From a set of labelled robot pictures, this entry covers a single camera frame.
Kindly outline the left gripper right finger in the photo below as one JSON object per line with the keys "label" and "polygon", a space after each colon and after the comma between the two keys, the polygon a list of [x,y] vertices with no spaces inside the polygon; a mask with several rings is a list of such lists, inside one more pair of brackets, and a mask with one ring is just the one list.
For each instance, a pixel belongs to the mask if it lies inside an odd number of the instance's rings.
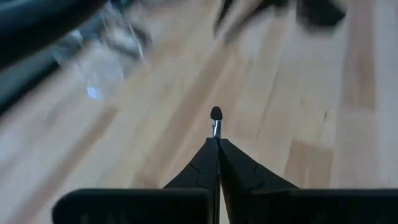
{"label": "left gripper right finger", "polygon": [[219,159],[231,223],[397,223],[396,189],[300,189],[228,139]]}

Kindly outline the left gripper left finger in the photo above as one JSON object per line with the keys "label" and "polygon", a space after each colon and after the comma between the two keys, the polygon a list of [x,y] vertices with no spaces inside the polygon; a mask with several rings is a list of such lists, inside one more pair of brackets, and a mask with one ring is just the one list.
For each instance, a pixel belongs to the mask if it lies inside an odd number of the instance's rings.
{"label": "left gripper left finger", "polygon": [[78,189],[53,206],[53,223],[217,223],[218,145],[208,138],[161,189]]}

